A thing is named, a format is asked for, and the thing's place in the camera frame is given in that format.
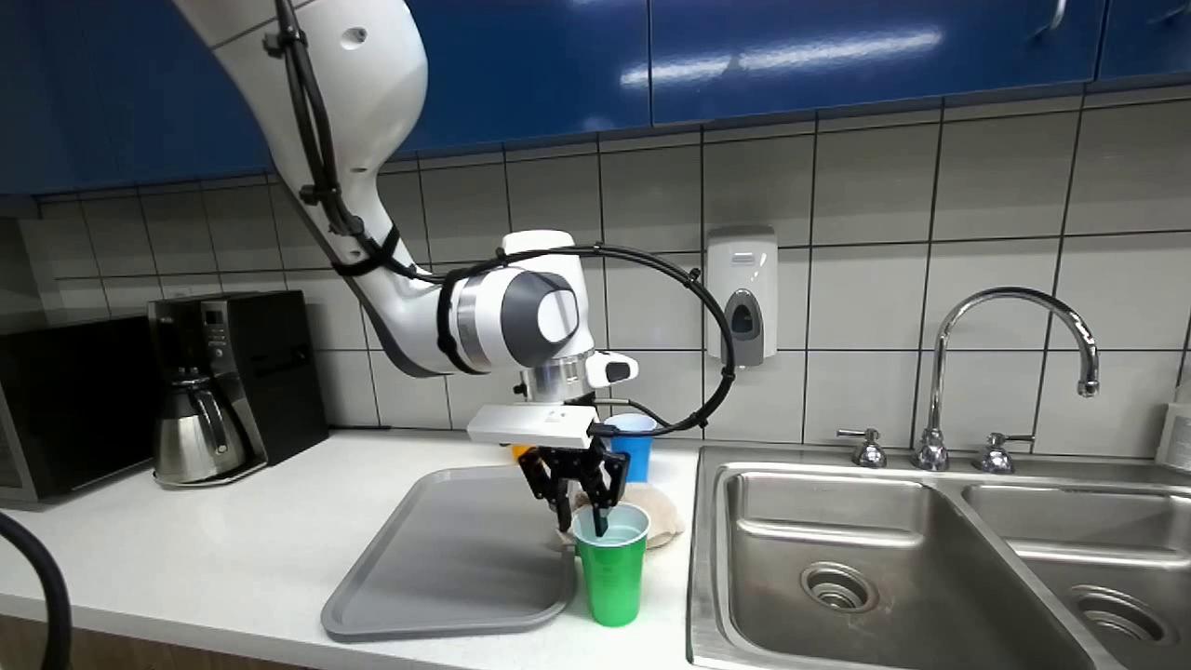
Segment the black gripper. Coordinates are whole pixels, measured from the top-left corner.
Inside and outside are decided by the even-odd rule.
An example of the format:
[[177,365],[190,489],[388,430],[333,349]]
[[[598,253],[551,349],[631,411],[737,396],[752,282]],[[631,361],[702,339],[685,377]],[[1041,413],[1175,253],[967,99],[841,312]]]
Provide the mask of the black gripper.
[[568,531],[573,505],[568,505],[568,483],[594,483],[587,495],[591,505],[591,528],[594,537],[608,537],[611,520],[608,514],[619,505],[619,480],[625,477],[625,459],[608,442],[591,441],[580,449],[565,448],[541,448],[542,456],[534,461],[521,461],[521,472],[532,480],[532,495],[551,505],[557,531]]

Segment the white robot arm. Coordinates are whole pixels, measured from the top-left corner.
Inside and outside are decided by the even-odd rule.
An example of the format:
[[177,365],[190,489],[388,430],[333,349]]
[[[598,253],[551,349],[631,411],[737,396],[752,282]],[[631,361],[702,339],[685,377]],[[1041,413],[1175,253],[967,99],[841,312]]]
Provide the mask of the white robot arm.
[[271,148],[280,181],[362,302],[388,361],[408,377],[518,374],[529,396],[482,406],[470,436],[502,442],[557,519],[611,511],[625,459],[591,396],[637,365],[601,354],[587,288],[560,231],[508,235],[457,272],[412,260],[378,194],[378,166],[426,96],[426,57],[407,0],[170,0],[230,75]]

